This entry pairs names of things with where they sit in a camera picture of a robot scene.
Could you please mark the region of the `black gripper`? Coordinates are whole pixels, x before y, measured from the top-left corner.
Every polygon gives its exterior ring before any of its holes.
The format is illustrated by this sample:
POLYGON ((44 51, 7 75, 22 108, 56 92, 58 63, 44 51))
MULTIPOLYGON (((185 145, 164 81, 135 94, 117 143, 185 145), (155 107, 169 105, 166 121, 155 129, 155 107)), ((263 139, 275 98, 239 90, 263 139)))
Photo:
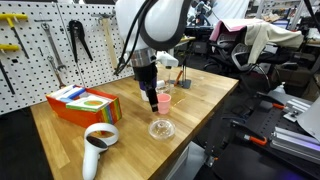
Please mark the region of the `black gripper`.
POLYGON ((134 67, 135 79, 139 82, 139 87, 144 90, 146 86, 146 94, 149 104, 153 112, 158 111, 158 98, 156 90, 157 68, 154 63, 144 67, 134 67))

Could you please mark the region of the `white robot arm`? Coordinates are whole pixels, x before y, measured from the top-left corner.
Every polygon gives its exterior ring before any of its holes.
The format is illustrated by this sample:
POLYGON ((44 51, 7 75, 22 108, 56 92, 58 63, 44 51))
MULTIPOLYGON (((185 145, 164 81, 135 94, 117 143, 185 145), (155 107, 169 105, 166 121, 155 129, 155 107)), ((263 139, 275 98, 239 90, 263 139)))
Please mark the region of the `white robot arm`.
POLYGON ((117 0, 115 15, 124 47, 114 71, 131 64, 153 112, 158 111, 155 51, 175 47, 182 39, 192 0, 117 0))

